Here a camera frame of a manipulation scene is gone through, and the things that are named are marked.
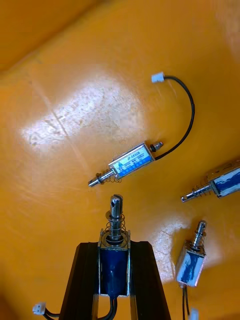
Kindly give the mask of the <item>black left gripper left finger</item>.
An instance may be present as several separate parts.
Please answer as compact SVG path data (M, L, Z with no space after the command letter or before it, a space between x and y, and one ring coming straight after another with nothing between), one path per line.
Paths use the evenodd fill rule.
M98 306L98 244L80 243L73 258L59 319L96 320Z

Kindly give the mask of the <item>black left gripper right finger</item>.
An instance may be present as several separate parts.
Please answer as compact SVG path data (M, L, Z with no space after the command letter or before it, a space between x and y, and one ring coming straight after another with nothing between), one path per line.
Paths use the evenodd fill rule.
M130 244L130 316L132 320L170 320L152 245Z

